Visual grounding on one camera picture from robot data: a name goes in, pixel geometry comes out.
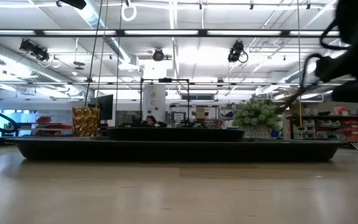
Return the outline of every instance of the white cylinder column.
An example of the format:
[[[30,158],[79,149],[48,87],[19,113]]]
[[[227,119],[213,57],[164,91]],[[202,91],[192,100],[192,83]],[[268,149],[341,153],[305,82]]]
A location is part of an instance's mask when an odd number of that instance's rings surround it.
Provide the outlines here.
[[[143,91],[143,120],[154,116],[157,121],[165,122],[165,85],[147,85]]]

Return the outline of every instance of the duct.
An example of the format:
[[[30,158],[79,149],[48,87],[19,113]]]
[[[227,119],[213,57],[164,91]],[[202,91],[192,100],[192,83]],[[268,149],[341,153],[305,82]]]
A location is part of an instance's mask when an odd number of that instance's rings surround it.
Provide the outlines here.
[[[108,29],[108,27],[104,25],[102,19],[98,21],[99,15],[98,12],[96,11],[94,2],[92,0],[85,0],[85,2],[86,2],[86,6],[82,10],[75,9],[77,13],[84,19],[84,21],[92,29],[99,29],[99,30]],[[112,52],[118,57],[121,63],[131,63],[134,61],[131,60],[131,57],[119,46],[118,42],[114,38],[104,37],[103,40],[110,47]]]
[[[72,82],[73,80],[54,72],[48,68],[43,68],[36,62],[33,62],[30,59],[23,57],[7,48],[0,46],[0,60],[3,60],[7,65],[15,67],[15,69],[20,70],[23,73],[28,73],[30,78],[33,81],[33,74],[37,74],[38,78],[44,77],[48,78],[49,80],[53,80],[57,84],[59,82]],[[73,89],[77,89],[78,91],[86,91],[84,86],[76,86],[72,87]]]
[[[283,2],[284,2],[284,0],[281,0],[280,3],[278,4],[278,6],[281,6],[281,5],[283,4]],[[267,20],[264,22],[264,25],[262,26],[261,29],[265,29],[266,25],[270,22],[270,20],[273,18],[273,15],[274,15],[275,13],[276,13],[276,10],[274,10],[274,11],[271,13],[271,15],[267,18]],[[251,42],[248,43],[248,45],[247,45],[247,47],[245,48],[244,51],[248,50],[248,48],[255,42],[255,40],[256,40],[256,37],[253,38],[253,39],[251,40]],[[238,66],[243,66],[242,63],[237,63],[236,65],[238,65]],[[228,76],[231,74],[231,72],[232,72],[233,69],[236,67],[236,65],[234,65],[234,66],[230,69],[230,71],[226,74],[226,76],[223,78],[223,80],[225,80],[226,78],[229,79]]]
[[[334,6],[336,1],[337,0],[330,0],[313,18],[311,18],[311,20],[305,26],[303,26],[303,29],[310,26],[314,21],[316,21],[320,16],[322,16],[327,10],[330,10]],[[284,43],[283,45],[281,45],[279,48],[277,48],[268,57],[273,57],[275,54],[277,54],[277,52],[281,51],[281,49],[283,49],[286,44],[287,44],[287,42]],[[315,69],[316,69],[316,63],[313,62],[308,66],[308,73],[313,72]],[[280,81],[278,81],[278,82],[290,83],[293,80],[296,80],[297,78],[299,78],[301,75],[301,72],[303,72],[303,71],[300,70],[299,68],[296,68],[293,71],[290,71],[290,75],[287,75],[287,76],[281,78]],[[269,93],[269,92],[277,89],[278,87],[279,87],[278,85],[264,86],[261,88],[257,88],[256,93]]]

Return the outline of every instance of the black monitor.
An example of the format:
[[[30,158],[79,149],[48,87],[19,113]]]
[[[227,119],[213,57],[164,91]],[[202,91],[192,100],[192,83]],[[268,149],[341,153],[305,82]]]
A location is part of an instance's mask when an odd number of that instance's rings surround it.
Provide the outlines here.
[[[98,99],[98,108],[100,108],[100,120],[105,121],[112,119],[112,105],[114,102],[113,95],[108,96],[99,96]],[[89,107],[95,107],[96,98],[91,99]]]

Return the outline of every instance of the ceiling beam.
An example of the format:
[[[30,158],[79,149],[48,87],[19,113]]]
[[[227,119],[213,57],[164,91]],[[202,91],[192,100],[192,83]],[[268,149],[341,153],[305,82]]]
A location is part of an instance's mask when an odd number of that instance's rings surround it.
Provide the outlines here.
[[[256,38],[319,38],[323,30],[298,30],[286,29],[142,29],[142,30],[113,30],[106,29],[105,37],[256,37]],[[104,36],[104,30],[43,30],[43,29],[0,29],[0,37],[100,37]],[[338,31],[332,31],[328,37],[339,38]]]
[[[143,82],[144,85],[150,84],[151,82]],[[84,82],[0,82],[5,85],[84,85]],[[282,85],[282,86],[298,86],[297,83],[273,83],[273,82],[226,82],[226,83],[211,83],[211,82],[190,82],[190,85],[205,85],[205,86],[265,86],[265,85]],[[91,82],[90,85],[140,85],[140,82]],[[153,82],[153,85],[187,85],[187,82],[172,82],[172,83],[158,83]],[[320,83],[318,86],[340,86],[342,83]]]

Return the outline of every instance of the hanging cable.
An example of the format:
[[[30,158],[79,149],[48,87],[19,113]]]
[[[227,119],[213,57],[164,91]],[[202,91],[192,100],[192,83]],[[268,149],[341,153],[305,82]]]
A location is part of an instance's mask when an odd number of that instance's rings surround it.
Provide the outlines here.
[[[122,16],[120,17],[120,20],[119,20],[119,29],[121,30],[121,26],[122,26]],[[120,48],[120,43],[121,43],[121,38],[118,37],[118,48]],[[119,54],[121,53],[121,51],[119,50],[118,51],[118,54],[117,54],[117,58],[119,58]],[[119,73],[119,68],[118,68],[118,65],[117,65],[117,80],[116,80],[116,113],[117,113],[117,105],[118,105],[118,73]],[[116,124],[116,127],[118,126],[118,123],[117,123],[117,116],[116,116],[116,120],[114,121],[115,124]]]
[[[101,17],[101,14],[102,14],[102,7],[100,7],[100,10],[99,10],[99,16],[98,16],[98,26],[96,27],[96,33],[99,32],[99,25],[100,25],[100,17]],[[90,86],[91,86],[91,80],[92,80],[92,68],[93,68],[93,59],[94,59],[94,50],[96,48],[96,41],[98,40],[98,36],[95,35],[94,37],[94,43],[93,43],[93,50],[92,50],[92,59],[91,59],[91,68],[89,70],[89,77],[88,77],[88,86],[86,88],[86,94],[85,94],[85,105],[86,106],[86,103],[88,102],[88,93],[90,91]]]
[[[106,27],[107,27],[107,18],[108,18],[108,15],[109,15],[109,8],[106,7],[106,18],[104,19],[104,30],[103,30],[103,38],[106,36]],[[101,58],[100,58],[100,67],[99,67],[99,79],[98,79],[98,87],[97,87],[97,90],[98,90],[98,93],[96,94],[96,106],[95,107],[98,107],[98,97],[99,97],[99,86],[100,86],[100,77],[101,77],[101,74],[102,74],[102,64],[103,64],[103,53],[104,53],[104,41],[102,42],[102,55],[101,55]]]
[[[328,27],[327,29],[323,32],[323,34],[321,34],[319,41],[322,43],[324,38],[326,37],[326,34],[331,31],[331,29],[334,27],[333,24],[335,23],[335,21],[333,21]],[[303,64],[303,74],[302,77],[300,78],[300,87],[298,89],[298,91],[296,93],[294,93],[291,97],[289,97],[289,99],[287,99],[287,101],[285,102],[284,105],[280,106],[280,110],[285,110],[285,108],[289,107],[292,105],[292,103],[304,92],[309,91],[313,88],[315,88],[318,83],[323,80],[325,82],[330,81],[333,76],[333,74],[335,74],[335,70],[338,69],[340,66],[343,66],[344,64],[346,64],[349,59],[351,59],[354,55],[355,52],[357,51],[357,43],[358,43],[358,26],[357,29],[355,30],[355,32],[353,32],[353,35],[351,37],[351,43],[352,45],[350,45],[350,47],[348,47],[348,51],[346,53],[344,53],[343,55],[341,55],[340,57],[338,57],[336,60],[336,63],[330,63],[328,66],[325,67],[325,69],[323,71],[319,72],[319,75],[317,75],[318,80],[316,80],[315,82],[313,82],[312,84],[305,86],[305,77],[308,74],[308,64],[310,62],[310,60],[312,58],[319,58],[320,60],[323,58],[327,58],[327,57],[323,57],[320,54],[311,54],[309,55],[306,60],[305,63]]]
[[[298,13],[298,68],[299,68],[299,72],[301,73],[301,21],[300,21],[300,12],[299,12],[299,0],[296,0],[296,5],[298,7],[297,9],[297,13]],[[301,97],[299,97],[299,127],[302,127],[302,94],[300,95]]]

